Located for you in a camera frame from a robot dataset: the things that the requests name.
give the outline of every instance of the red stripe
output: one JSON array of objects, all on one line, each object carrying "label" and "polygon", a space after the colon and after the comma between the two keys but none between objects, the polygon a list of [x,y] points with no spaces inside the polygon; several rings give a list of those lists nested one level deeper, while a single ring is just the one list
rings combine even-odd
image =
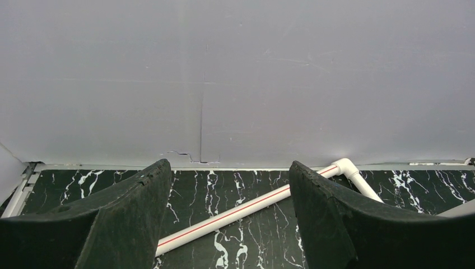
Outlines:
[{"label": "red stripe", "polygon": [[[326,171],[323,171],[323,172],[320,173],[320,175],[321,175],[321,174],[324,174],[324,173],[326,173],[326,172],[328,172],[328,171],[331,171],[331,170],[335,169],[336,167],[337,167],[337,166],[335,166],[335,167],[333,167],[333,168],[330,168],[330,169],[328,169],[328,170],[326,170]],[[266,197],[266,198],[263,198],[263,199],[261,199],[261,200],[259,200],[259,201],[257,201],[257,202],[254,202],[254,203],[252,203],[252,204],[250,204],[250,205],[248,205],[248,206],[245,206],[245,207],[243,207],[243,208],[241,208],[241,209],[239,209],[239,210],[236,210],[236,211],[234,211],[234,212],[231,212],[231,213],[227,214],[226,216],[223,216],[223,217],[221,217],[221,218],[219,218],[219,219],[215,219],[215,220],[213,220],[213,221],[211,221],[211,222],[208,222],[208,223],[206,223],[206,224],[203,224],[203,225],[201,225],[200,227],[197,227],[197,228],[195,228],[195,229],[193,229],[193,230],[191,230],[191,231],[187,231],[187,232],[184,233],[184,234],[180,234],[179,236],[177,236],[177,237],[175,237],[175,238],[172,238],[172,239],[170,239],[170,240],[168,240],[168,241],[166,241],[166,242],[163,242],[163,243],[159,244],[159,246],[164,245],[164,244],[167,244],[167,243],[170,243],[170,242],[172,242],[173,240],[177,240],[178,238],[181,238],[181,237],[183,237],[183,236],[185,236],[185,235],[187,235],[187,234],[190,234],[190,233],[192,233],[192,232],[194,232],[194,231],[196,231],[196,230],[199,230],[199,229],[201,229],[201,228],[203,228],[203,227],[206,227],[206,226],[208,226],[209,224],[213,224],[213,223],[215,223],[215,222],[218,221],[218,220],[222,220],[222,219],[224,219],[225,217],[229,217],[229,216],[231,216],[232,214],[238,213],[238,212],[241,211],[241,210],[244,210],[244,209],[246,209],[246,208],[248,208],[248,207],[250,207],[250,206],[253,206],[253,205],[255,205],[256,203],[260,203],[260,202],[262,202],[262,201],[264,201],[264,200],[267,200],[267,199],[269,199],[269,198],[271,198],[271,197],[273,197],[273,196],[275,196],[275,195],[278,195],[279,193],[282,193],[282,192],[284,192],[284,191],[286,191],[286,190],[288,190],[288,189],[290,189],[290,187],[288,187],[288,188],[286,188],[286,189],[283,189],[283,190],[281,190],[280,192],[274,193],[273,195],[268,196],[268,197]]]}]

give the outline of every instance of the marble floor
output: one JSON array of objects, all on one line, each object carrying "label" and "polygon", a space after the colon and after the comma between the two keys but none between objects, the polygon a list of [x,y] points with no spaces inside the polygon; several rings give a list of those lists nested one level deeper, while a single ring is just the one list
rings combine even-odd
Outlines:
[{"label": "marble floor", "polygon": [[[22,214],[89,196],[136,173],[44,170]],[[383,201],[438,214],[475,198],[474,171],[362,171]],[[353,188],[344,177],[333,181]],[[175,171],[162,227],[165,237],[288,183],[287,171]],[[287,198],[155,259],[153,268],[306,268]]]}]

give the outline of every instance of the pipe elbow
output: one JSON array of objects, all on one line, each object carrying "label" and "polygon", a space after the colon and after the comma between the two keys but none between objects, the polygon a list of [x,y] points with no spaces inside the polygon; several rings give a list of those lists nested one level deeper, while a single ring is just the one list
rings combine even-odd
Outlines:
[{"label": "pipe elbow", "polygon": [[337,175],[344,174],[347,178],[351,178],[352,176],[360,172],[358,168],[356,168],[354,163],[348,158],[339,159],[338,161],[334,161],[332,164],[338,167]]}]

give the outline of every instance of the black and white marble pattern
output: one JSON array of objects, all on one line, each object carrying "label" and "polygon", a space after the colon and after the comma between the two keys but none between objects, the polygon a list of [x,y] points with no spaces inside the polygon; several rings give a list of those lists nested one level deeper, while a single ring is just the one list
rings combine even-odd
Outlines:
[{"label": "black and white marble pattern", "polygon": [[[46,170],[23,214],[84,198],[137,171]],[[389,205],[438,214],[475,198],[473,171],[362,171]],[[352,187],[344,177],[332,180]],[[165,237],[288,183],[287,171],[176,171]],[[287,198],[156,258],[154,268],[306,268]]]}]

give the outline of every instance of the white pipe fitting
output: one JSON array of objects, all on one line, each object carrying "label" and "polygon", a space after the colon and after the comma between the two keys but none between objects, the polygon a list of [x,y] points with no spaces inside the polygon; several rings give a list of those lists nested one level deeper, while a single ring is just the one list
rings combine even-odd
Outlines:
[{"label": "white pipe fitting", "polygon": [[[383,202],[378,195],[371,189],[364,178],[360,175],[360,171],[349,159],[338,160],[329,167],[317,171],[325,178],[331,178],[334,175],[344,174],[353,184],[360,190],[361,194],[372,198],[376,201]],[[159,240],[159,245],[155,256],[160,256],[172,249],[180,247],[197,238],[200,238],[212,231],[216,231],[234,221],[249,216],[265,207],[277,203],[290,196],[290,186],[287,184],[279,189],[275,189],[267,194],[259,196],[247,203],[230,209],[226,212],[218,214],[200,223],[197,223],[189,228],[179,231],[175,234],[169,235]]]}]

